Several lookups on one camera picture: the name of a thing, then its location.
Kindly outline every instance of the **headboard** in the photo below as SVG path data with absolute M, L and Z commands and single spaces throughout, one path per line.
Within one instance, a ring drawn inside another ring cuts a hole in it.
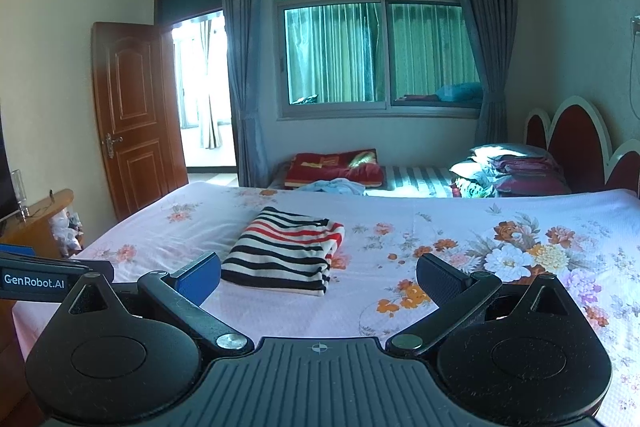
M 531 111 L 524 141 L 553 155 L 574 192 L 628 188 L 640 197 L 640 140 L 612 152 L 599 111 L 580 96 L 565 100 L 553 120 L 542 109 Z

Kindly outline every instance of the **striped sweater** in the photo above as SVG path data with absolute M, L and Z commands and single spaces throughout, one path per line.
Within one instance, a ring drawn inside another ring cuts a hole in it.
M 344 227 L 266 206 L 222 263 L 222 279 L 242 286 L 322 296 Z

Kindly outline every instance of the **triangular cutout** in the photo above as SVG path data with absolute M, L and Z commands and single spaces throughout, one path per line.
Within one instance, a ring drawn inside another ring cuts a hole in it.
M 69 309 L 69 313 L 79 315 L 81 313 L 99 312 L 107 308 L 107 303 L 104 301 L 98 286 L 88 284 L 80 290 L 78 297 L 76 297 Z
M 548 286 L 544 286 L 542 288 L 540 295 L 538 295 L 538 300 L 533 305 L 531 311 L 538 313 L 550 313 L 553 315 L 569 314 L 556 291 Z

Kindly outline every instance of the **floral bedsheet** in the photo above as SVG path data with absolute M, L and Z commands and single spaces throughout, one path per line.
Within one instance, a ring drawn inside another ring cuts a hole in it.
M 386 339 L 436 309 L 415 280 L 434 253 L 462 271 L 528 284 L 555 273 L 611 358 L 614 376 L 598 419 L 640 425 L 640 201 L 613 190 L 501 200 L 373 198 L 198 183 L 120 223 L 80 254 L 109 259 L 116 281 L 173 271 L 205 251 L 224 259 L 262 207 L 345 226 L 323 297 L 222 281 L 203 308 L 258 341 L 264 336 Z M 18 303 L 26 355 L 56 305 Z

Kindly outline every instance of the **door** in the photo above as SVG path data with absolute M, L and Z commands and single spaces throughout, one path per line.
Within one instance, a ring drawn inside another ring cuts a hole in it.
M 158 26 L 94 24 L 95 114 L 119 221 L 188 183 L 173 54 Z

